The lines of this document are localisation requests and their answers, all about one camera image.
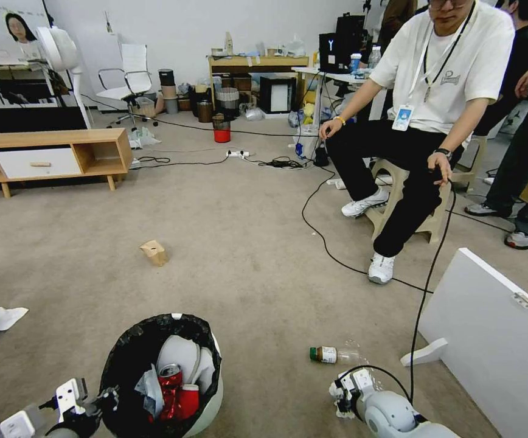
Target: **lanyard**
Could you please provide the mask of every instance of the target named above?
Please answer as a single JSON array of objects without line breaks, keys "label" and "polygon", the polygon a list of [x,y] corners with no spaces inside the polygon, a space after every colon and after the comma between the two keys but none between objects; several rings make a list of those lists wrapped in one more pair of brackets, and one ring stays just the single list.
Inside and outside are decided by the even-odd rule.
[{"label": "lanyard", "polygon": [[476,2],[473,2],[473,6],[471,7],[471,12],[469,13],[469,16],[467,17],[467,19],[465,20],[465,23],[463,24],[460,32],[457,32],[457,33],[454,34],[453,40],[446,47],[444,52],[442,52],[442,55],[440,56],[440,59],[442,59],[445,56],[445,54],[450,50],[450,52],[446,56],[445,61],[443,62],[442,66],[440,67],[439,72],[436,74],[436,76],[435,76],[434,80],[432,81],[432,83],[429,83],[428,76],[430,76],[434,72],[436,64],[438,64],[440,60],[436,61],[432,65],[431,69],[428,72],[426,71],[426,59],[427,59],[427,56],[428,56],[428,46],[430,46],[430,39],[432,37],[432,33],[434,32],[434,25],[432,25],[432,28],[430,28],[430,26],[428,27],[428,29],[426,30],[426,35],[427,36],[425,36],[425,45],[424,45],[424,48],[422,49],[422,53],[420,54],[420,61],[418,63],[418,67],[416,69],[416,74],[414,76],[414,80],[412,81],[412,86],[411,86],[410,91],[408,93],[409,94],[409,96],[408,96],[409,99],[411,99],[412,93],[414,92],[416,86],[418,85],[418,81],[419,81],[419,77],[420,77],[420,67],[422,67],[423,68],[423,75],[424,75],[423,79],[426,82],[426,85],[428,86],[428,89],[426,90],[426,96],[424,98],[424,102],[426,102],[428,100],[428,97],[430,96],[431,86],[439,78],[440,74],[442,73],[442,71],[444,70],[446,64],[448,63],[448,60],[451,58],[451,56],[452,56],[452,54],[453,54],[453,52],[455,50],[455,47],[457,47],[457,44],[459,44],[459,40],[460,40],[461,36],[463,35],[463,33],[465,32],[465,29],[467,28],[467,24],[469,24],[469,22],[471,21],[471,17],[473,16],[473,12],[475,10],[475,5],[476,5]]}]

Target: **id badge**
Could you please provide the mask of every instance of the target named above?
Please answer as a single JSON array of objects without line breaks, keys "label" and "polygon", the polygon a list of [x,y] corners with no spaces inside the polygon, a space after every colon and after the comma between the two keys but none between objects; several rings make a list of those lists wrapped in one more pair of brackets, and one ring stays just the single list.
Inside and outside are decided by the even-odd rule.
[{"label": "id badge", "polygon": [[392,129],[396,131],[407,131],[410,126],[410,120],[412,120],[412,114],[414,107],[412,105],[400,105]]}]

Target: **bottle label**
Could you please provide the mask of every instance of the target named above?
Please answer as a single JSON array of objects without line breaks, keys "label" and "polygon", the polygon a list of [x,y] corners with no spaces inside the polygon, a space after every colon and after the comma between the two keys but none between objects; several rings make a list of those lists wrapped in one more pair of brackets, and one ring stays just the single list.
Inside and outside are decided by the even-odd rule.
[{"label": "bottle label", "polygon": [[323,347],[323,359],[321,362],[337,363],[337,349],[335,347]]}]

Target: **wooden stool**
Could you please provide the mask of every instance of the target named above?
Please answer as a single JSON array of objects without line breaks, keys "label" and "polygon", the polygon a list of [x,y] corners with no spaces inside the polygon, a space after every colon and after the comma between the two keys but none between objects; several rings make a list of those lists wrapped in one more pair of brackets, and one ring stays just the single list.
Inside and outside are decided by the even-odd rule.
[{"label": "wooden stool", "polygon": [[[394,211],[394,207],[403,197],[402,188],[404,181],[408,178],[409,172],[393,165],[386,159],[379,159],[372,170],[375,178],[380,170],[386,170],[392,176],[392,186],[390,190],[390,199],[385,207],[370,208],[366,211],[366,216],[373,223],[372,241],[378,237],[386,224],[386,221]],[[430,244],[437,243],[440,240],[440,225],[445,216],[445,208],[448,202],[448,197],[451,193],[451,185],[447,184],[440,190],[441,204],[436,208],[434,213],[430,215],[420,225],[416,232],[427,231],[430,233]]]},{"label": "wooden stool", "polygon": [[467,192],[473,190],[472,185],[475,177],[477,177],[477,172],[485,156],[485,150],[487,149],[487,137],[473,136],[469,147],[477,146],[477,153],[473,158],[473,165],[471,168],[458,164],[455,166],[455,171],[460,170],[460,172],[453,171],[453,182],[467,184]]}]

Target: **metal hinge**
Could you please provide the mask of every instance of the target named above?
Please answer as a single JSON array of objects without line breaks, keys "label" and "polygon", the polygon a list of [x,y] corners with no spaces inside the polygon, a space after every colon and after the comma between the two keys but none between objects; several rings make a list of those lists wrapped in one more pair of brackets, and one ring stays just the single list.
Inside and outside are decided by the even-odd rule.
[{"label": "metal hinge", "polygon": [[513,294],[512,298],[515,300],[515,302],[517,302],[523,308],[528,308],[528,297],[527,296],[519,292],[516,292]]}]

